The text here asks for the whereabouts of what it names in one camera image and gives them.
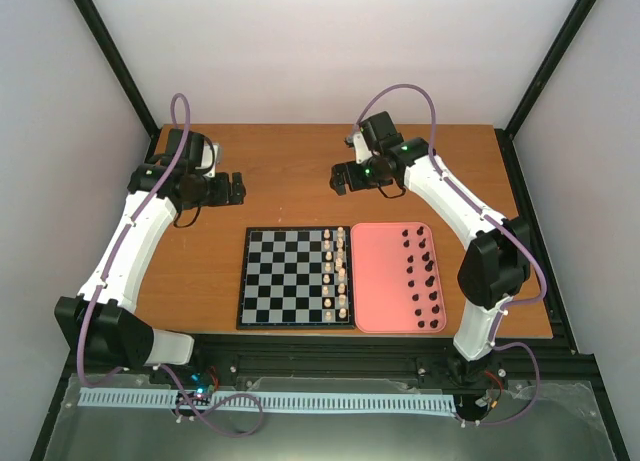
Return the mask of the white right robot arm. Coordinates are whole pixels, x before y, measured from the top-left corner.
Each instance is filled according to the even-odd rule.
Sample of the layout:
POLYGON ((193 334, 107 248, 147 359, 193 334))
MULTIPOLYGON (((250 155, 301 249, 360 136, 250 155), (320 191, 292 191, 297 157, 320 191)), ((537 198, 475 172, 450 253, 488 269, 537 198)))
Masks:
POLYGON ((465 255, 457 281, 465 307, 453 337, 458 359, 451 365, 461 374, 463 364, 477 363, 493 350, 500 319, 530 276, 528 224, 482 202, 446 166, 432 141, 404 139, 386 111, 357 121, 345 143, 355 158, 332 167, 334 192, 396 185, 425 201, 461 242, 465 255))

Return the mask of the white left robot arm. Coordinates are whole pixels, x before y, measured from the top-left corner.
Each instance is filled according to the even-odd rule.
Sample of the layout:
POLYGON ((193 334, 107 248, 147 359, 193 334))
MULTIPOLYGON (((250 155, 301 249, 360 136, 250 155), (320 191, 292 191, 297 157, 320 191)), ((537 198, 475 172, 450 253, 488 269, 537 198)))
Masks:
POLYGON ((201 381, 208 359, 192 336, 151 327, 136 315, 143 278, 169 227, 186 211, 240 205, 246 189, 238 172, 217 169, 221 148, 207 136, 179 128, 166 149, 139 165, 127 185, 120 221, 98 265, 74 297, 61 297, 54 316, 76 354, 116 368, 170 364, 186 383, 201 381))

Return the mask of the black and white chessboard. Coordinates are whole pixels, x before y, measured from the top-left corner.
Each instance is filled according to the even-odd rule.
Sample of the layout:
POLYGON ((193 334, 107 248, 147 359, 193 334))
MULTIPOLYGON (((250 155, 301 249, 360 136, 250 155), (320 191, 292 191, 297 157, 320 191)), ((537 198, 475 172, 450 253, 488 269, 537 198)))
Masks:
POLYGON ((353 329, 355 313, 351 228, 345 229, 345 259, 336 258, 339 226, 249 227, 246 229, 240 294, 239 330, 353 329), (324 230, 331 231, 324 239, 324 230), (332 246, 323 248, 325 240, 332 246), (332 260, 324 260, 331 252, 332 260), (338 312, 346 308, 348 316, 338 312), (333 312, 325 322, 324 313, 333 312))

